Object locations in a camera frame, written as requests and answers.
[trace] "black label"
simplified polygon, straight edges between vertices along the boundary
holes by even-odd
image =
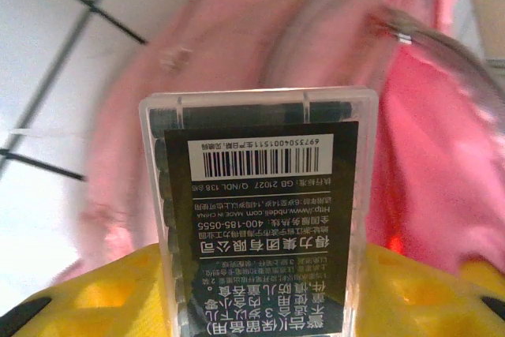
[[[165,133],[187,336],[342,331],[357,122]]]

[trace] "pink fabric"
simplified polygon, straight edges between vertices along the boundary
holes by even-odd
[[[257,88],[272,42],[303,1],[193,0],[143,49],[99,114],[80,223],[82,262],[65,278],[157,241],[139,102],[154,92]],[[286,85],[337,83],[354,62],[365,17],[382,1],[443,31],[450,27],[454,0],[431,0],[431,13],[425,0],[353,0],[309,31]],[[185,51],[192,51],[187,62]],[[494,152],[457,87],[415,51],[405,49],[395,61],[381,101],[368,237],[386,245],[400,230],[404,253],[435,267],[456,272],[466,256],[478,255],[505,271],[505,204]]]

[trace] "transparent plastic lid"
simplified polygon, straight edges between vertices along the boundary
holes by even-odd
[[[172,335],[353,334],[376,114],[365,88],[142,102]]]

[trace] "barcode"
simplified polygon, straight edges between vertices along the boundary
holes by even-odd
[[[204,152],[205,178],[318,173],[320,148]]]
[[[332,174],[333,134],[188,141],[192,181]]]

